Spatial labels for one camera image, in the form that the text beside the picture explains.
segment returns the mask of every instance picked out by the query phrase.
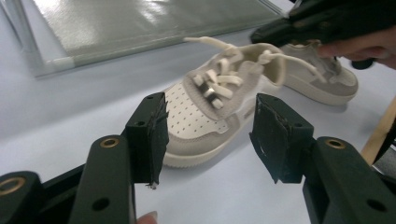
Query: second sneaker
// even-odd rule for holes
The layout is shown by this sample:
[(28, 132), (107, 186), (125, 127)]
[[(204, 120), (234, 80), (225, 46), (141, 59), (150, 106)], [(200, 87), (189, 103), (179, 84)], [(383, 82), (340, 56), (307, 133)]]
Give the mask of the second sneaker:
[(286, 55), (297, 57), (315, 66), (326, 82), (296, 62), (287, 62), (285, 86), (326, 105), (343, 105), (357, 93), (356, 76), (341, 66), (335, 58), (320, 58), (317, 42), (309, 45), (286, 45), (281, 49)]

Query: shoe sole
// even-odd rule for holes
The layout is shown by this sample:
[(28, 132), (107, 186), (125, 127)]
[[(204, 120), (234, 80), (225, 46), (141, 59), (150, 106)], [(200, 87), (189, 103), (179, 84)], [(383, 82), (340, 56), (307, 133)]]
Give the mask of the shoe sole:
[(285, 86), (290, 87), (302, 95), (325, 105), (344, 105), (356, 95), (356, 92), (348, 96), (333, 95), (309, 85), (309, 83), (297, 77), (288, 77)]

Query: grey suede panel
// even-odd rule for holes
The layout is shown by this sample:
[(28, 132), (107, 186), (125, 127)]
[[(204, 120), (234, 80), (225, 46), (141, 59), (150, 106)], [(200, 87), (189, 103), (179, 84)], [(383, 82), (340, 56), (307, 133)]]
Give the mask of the grey suede panel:
[(338, 96), (352, 96), (359, 88), (358, 82), (354, 86), (346, 86), (340, 82), (335, 83), (322, 83), (319, 80), (311, 82), (311, 85), (316, 88)]
[(225, 133), (208, 133), (199, 138), (180, 139), (169, 133), (169, 143), (167, 153), (178, 156), (196, 156), (209, 152), (221, 144), (224, 144), (240, 128), (240, 123), (236, 116), (226, 119), (230, 129)]

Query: wooden edge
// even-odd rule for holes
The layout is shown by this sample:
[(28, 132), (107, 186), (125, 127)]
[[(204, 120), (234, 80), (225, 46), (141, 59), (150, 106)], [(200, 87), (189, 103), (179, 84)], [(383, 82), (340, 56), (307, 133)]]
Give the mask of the wooden edge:
[(395, 119), (396, 96), (393, 98), (388, 109), (385, 111), (384, 116), (379, 121), (378, 125), (361, 151), (361, 156), (367, 161), (369, 165), (373, 165), (376, 155), (378, 154), (379, 149), (382, 147), (382, 144), (384, 143), (393, 122), (395, 122)]

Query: fingertip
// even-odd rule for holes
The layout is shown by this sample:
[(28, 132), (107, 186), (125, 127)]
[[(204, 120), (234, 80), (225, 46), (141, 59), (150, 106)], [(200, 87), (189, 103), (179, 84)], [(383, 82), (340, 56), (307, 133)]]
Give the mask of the fingertip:
[(137, 224), (157, 224), (157, 217), (156, 211), (147, 213), (137, 220)]
[(332, 45), (322, 45), (317, 49), (318, 56), (321, 58), (330, 58), (336, 56)]

